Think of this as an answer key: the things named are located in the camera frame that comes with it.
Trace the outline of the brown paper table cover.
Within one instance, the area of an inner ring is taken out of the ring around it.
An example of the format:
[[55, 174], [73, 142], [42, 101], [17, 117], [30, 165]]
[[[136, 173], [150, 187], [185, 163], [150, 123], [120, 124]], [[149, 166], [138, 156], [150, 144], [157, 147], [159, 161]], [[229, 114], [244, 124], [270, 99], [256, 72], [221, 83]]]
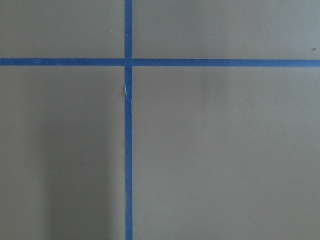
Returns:
[[[317, 0], [135, 0], [144, 59], [320, 58]], [[2, 66], [0, 237], [123, 240], [123, 66]], [[317, 240], [320, 70], [133, 67], [136, 240]]]

